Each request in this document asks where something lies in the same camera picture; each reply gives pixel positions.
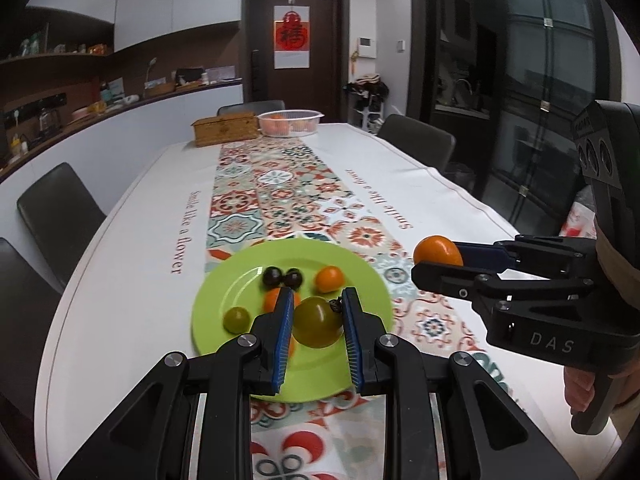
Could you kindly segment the right hand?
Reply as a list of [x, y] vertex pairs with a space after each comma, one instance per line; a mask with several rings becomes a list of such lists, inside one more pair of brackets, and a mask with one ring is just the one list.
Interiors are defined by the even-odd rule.
[[[613, 379], [621, 379], [623, 388], [617, 398], [616, 405], [623, 405], [638, 396], [639, 360], [629, 364], [620, 374], [612, 376]], [[564, 399], [574, 412], [584, 412], [596, 395], [596, 374], [578, 370], [578, 368], [565, 367], [563, 370]]]

